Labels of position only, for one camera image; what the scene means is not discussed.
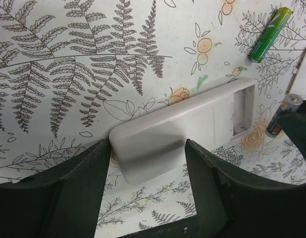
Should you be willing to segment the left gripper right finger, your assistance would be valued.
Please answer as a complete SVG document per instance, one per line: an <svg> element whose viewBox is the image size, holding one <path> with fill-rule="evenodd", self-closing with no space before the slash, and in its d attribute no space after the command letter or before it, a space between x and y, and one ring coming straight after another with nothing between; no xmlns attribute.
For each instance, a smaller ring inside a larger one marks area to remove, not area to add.
<svg viewBox="0 0 306 238"><path fill-rule="evenodd" d="M202 238L306 238L306 183L245 171L192 140L185 144Z"/></svg>

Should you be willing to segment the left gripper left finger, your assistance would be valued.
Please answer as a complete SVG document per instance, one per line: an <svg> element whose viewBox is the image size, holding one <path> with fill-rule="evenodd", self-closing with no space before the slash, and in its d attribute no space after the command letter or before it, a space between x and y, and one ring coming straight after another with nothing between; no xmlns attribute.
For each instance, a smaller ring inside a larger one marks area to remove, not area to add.
<svg viewBox="0 0 306 238"><path fill-rule="evenodd" d="M0 238L92 238L110 161L100 140L50 169L0 184Z"/></svg>

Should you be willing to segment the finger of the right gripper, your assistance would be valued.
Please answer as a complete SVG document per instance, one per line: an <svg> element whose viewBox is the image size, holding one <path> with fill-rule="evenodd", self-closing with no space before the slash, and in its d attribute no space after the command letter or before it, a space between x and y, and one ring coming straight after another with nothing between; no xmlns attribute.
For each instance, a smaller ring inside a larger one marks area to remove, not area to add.
<svg viewBox="0 0 306 238"><path fill-rule="evenodd" d="M283 114L278 122L306 161L306 100L296 112Z"/></svg>

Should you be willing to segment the dark battery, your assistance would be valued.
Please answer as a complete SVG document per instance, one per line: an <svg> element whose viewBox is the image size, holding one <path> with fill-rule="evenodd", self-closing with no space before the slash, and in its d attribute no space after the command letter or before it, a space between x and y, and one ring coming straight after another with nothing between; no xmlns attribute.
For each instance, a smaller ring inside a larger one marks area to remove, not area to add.
<svg viewBox="0 0 306 238"><path fill-rule="evenodd" d="M303 99L301 96L297 94L287 94L268 124L265 134L271 138L278 136L282 131L282 127L278 122L280 117L285 113L296 112L302 103Z"/></svg>

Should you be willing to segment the white battery cover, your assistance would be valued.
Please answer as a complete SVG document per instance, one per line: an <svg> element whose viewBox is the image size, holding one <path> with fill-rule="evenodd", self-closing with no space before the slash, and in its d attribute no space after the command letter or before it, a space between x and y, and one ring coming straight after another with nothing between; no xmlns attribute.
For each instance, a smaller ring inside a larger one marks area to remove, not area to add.
<svg viewBox="0 0 306 238"><path fill-rule="evenodd" d="M292 71L294 78L289 84L287 90L290 94L297 94L306 100L306 53L300 63L300 66Z"/></svg>

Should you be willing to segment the grey white remote control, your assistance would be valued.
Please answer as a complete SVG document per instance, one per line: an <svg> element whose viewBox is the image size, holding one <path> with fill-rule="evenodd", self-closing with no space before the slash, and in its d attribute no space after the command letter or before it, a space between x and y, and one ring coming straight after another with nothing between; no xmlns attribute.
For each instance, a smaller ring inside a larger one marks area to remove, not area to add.
<svg viewBox="0 0 306 238"><path fill-rule="evenodd" d="M109 133L125 181L139 185L185 162L191 139L211 151L252 130L257 84L242 77L114 127Z"/></svg>

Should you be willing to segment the green battery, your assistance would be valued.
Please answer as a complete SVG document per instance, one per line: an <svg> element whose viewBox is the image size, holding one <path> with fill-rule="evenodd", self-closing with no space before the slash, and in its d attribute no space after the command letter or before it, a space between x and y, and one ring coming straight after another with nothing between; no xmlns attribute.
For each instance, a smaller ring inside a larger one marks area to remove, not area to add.
<svg viewBox="0 0 306 238"><path fill-rule="evenodd" d="M259 38L255 48L249 55L251 61L256 63L262 62L292 14L293 11L287 7L281 7L275 12L274 16L266 26L264 33Z"/></svg>

